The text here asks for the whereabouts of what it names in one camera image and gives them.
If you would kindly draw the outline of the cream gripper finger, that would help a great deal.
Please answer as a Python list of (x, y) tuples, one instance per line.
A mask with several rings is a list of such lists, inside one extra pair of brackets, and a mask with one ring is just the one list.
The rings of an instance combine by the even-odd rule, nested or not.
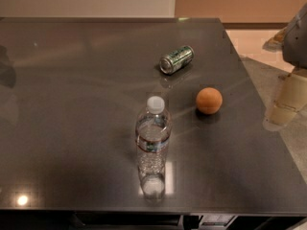
[(265, 114), (266, 127), (285, 127), (307, 104), (307, 70), (296, 68), (279, 84)]

